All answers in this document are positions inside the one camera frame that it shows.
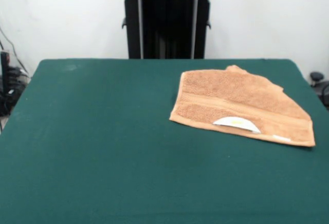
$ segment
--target towel label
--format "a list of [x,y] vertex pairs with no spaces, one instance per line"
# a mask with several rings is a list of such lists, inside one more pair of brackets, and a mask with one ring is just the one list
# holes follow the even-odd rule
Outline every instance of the towel label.
[[213,124],[241,128],[257,134],[261,133],[261,131],[250,120],[240,117],[225,117],[215,121]]

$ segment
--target green table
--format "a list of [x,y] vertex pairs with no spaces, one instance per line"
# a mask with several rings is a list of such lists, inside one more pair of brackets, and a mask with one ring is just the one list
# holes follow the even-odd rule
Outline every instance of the green table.
[[[283,86],[317,146],[168,120],[183,71],[232,64]],[[328,121],[288,60],[43,61],[0,137],[0,223],[328,223]]]

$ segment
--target towel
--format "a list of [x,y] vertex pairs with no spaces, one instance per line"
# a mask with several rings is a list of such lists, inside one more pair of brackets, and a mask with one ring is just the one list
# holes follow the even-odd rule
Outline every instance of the towel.
[[[232,124],[214,124],[227,117],[247,120],[259,132]],[[184,72],[170,120],[275,143],[315,146],[308,113],[282,87],[237,66]]]

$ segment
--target metal pole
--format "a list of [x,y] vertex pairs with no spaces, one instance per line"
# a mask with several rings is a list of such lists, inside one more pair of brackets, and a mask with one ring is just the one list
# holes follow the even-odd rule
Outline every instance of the metal pole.
[[192,45],[191,45],[191,59],[194,59],[195,53],[195,37],[196,37],[196,22],[197,22],[197,5],[199,0],[193,0],[193,20],[192,20]]
[[140,58],[144,59],[143,0],[138,0]]

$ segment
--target black cable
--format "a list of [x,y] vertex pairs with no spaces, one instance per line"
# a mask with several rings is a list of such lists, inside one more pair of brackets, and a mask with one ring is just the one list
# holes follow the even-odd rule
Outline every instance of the black cable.
[[27,69],[25,68],[25,66],[23,65],[23,63],[19,60],[17,53],[16,53],[16,49],[14,44],[8,39],[8,37],[6,36],[6,34],[4,33],[4,31],[2,30],[1,26],[0,26],[0,32],[1,34],[4,36],[4,38],[8,41],[8,43],[12,46],[12,50],[14,52],[14,55],[16,56],[17,61],[19,62],[20,66],[28,73]]

